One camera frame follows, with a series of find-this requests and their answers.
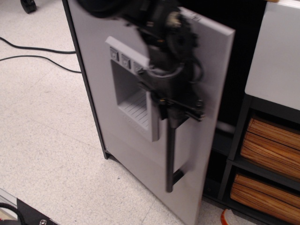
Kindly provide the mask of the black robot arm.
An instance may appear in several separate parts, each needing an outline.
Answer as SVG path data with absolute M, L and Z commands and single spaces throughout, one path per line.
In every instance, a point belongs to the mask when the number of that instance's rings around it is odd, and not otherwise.
M 161 119 L 176 129 L 188 118 L 200 121 L 203 103 L 193 91 L 203 71 L 194 56 L 197 35 L 176 0 L 81 0 L 79 5 L 101 19 L 121 18 L 134 25 L 147 46 L 149 64 L 139 69 L 140 86 L 151 93 Z

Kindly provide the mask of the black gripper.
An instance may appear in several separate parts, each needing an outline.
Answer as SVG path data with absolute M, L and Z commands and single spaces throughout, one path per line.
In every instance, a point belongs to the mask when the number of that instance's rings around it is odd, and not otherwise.
M 192 73 L 187 72 L 185 67 L 178 67 L 174 71 L 153 67 L 137 70 L 139 85 L 150 92 L 160 119 L 170 119 L 175 122 L 176 128 L 188 118 L 202 121 L 204 117 L 203 101 L 194 92 L 189 75 Z

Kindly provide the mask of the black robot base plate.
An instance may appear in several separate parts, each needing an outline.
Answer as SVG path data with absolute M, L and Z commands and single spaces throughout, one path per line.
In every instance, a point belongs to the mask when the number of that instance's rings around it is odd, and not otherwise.
M 29 206 L 20 199 L 16 200 L 17 209 L 21 212 L 27 225 L 57 225 L 54 220 Z

